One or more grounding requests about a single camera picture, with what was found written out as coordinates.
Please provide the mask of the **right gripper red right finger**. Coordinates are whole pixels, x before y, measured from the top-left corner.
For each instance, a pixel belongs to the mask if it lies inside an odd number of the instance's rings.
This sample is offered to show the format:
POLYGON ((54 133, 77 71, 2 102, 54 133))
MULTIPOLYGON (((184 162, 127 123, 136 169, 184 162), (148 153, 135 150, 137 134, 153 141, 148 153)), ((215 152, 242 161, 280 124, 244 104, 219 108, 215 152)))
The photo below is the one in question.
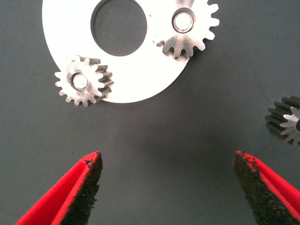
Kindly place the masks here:
POLYGON ((300 191, 258 158, 237 151, 234 171, 259 225, 298 225, 300 191))

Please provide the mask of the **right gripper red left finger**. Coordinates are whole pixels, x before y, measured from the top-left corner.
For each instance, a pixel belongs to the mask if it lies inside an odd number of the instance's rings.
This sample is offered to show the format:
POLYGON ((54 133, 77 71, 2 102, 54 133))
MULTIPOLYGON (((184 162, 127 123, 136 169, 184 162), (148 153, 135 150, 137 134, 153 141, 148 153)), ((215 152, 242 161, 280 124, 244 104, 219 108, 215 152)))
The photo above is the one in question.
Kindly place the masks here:
POLYGON ((17 225, 86 225, 98 192, 102 158, 81 158, 17 222, 17 225))

